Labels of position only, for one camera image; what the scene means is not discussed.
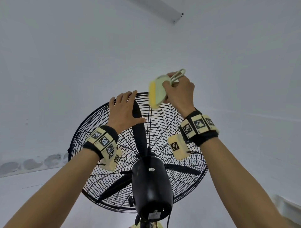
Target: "standing fan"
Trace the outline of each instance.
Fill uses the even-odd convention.
[[[81,149],[87,137],[100,125],[106,124],[108,103],[92,112],[76,130],[69,160]],[[188,195],[203,179],[208,168],[195,144],[189,144],[191,154],[178,161],[167,139],[180,134],[183,121],[171,104],[152,110],[148,93],[138,93],[133,106],[135,118],[147,122],[137,124],[119,135],[117,146],[122,151],[116,170],[110,172],[96,165],[82,193],[97,205],[111,211],[138,213],[135,224],[147,227],[170,215],[175,202]]]

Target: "cable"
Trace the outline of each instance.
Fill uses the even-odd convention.
[[[168,228],[168,225],[169,225],[169,219],[170,219],[170,214],[168,215],[167,226],[166,226],[166,228]]]

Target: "fan guard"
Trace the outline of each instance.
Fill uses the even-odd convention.
[[[189,144],[188,147],[190,151],[196,153],[192,153],[188,158],[181,161],[174,158],[167,139],[174,134],[180,134],[178,128],[183,118],[171,104],[163,103],[159,109],[152,110],[148,105],[148,93],[138,93],[135,100],[139,104],[142,117],[146,118],[147,121],[144,125],[147,136],[147,146],[151,147],[151,151],[155,152],[157,157],[166,164],[188,166],[201,172],[201,174],[197,176],[167,170],[172,191],[175,196],[174,202],[177,202],[195,189],[203,179],[208,170],[206,161],[201,154],[200,148],[193,143]],[[108,122],[109,114],[109,105],[106,103],[93,111],[80,124],[68,149],[69,161],[82,149],[82,145],[90,133],[98,126]],[[119,172],[131,170],[133,164],[138,160],[136,158],[138,151],[133,138],[132,128],[123,131],[119,135],[117,145],[122,150],[122,156],[118,161],[116,171],[110,172],[100,168],[99,161],[82,189],[82,193],[94,203],[96,203],[98,197],[110,185],[122,176]],[[132,196],[132,184],[96,204],[111,211],[136,213],[135,207],[129,206],[128,198],[130,196]]]

